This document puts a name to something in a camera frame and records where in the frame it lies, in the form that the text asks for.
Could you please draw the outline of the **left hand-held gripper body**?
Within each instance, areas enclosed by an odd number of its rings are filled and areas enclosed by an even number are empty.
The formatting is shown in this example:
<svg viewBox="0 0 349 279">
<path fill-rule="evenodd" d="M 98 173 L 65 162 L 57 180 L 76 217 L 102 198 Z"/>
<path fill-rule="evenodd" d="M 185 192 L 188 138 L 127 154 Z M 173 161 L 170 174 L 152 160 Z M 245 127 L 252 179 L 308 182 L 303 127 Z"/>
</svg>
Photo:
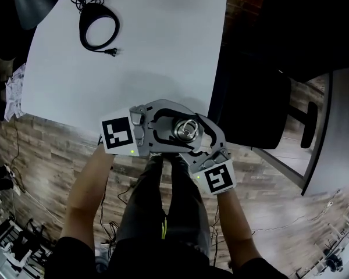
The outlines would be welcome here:
<svg viewBox="0 0 349 279">
<path fill-rule="evenodd" d="M 139 105 L 103 116 L 100 128 L 105 152 L 126 156 L 149 155 L 148 111 L 147 105 Z"/>
</svg>

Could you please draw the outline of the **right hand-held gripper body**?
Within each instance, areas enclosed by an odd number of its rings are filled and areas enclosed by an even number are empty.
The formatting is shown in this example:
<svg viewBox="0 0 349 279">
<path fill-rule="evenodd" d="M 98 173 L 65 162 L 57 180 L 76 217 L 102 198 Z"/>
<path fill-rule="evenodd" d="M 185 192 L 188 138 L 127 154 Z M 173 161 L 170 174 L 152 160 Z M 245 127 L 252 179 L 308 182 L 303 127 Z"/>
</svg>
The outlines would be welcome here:
<svg viewBox="0 0 349 279">
<path fill-rule="evenodd" d="M 189 169 L 201 189 L 210 195 L 236 187 L 232 160 L 226 148 L 220 148 L 210 155 L 203 153 Z"/>
</svg>

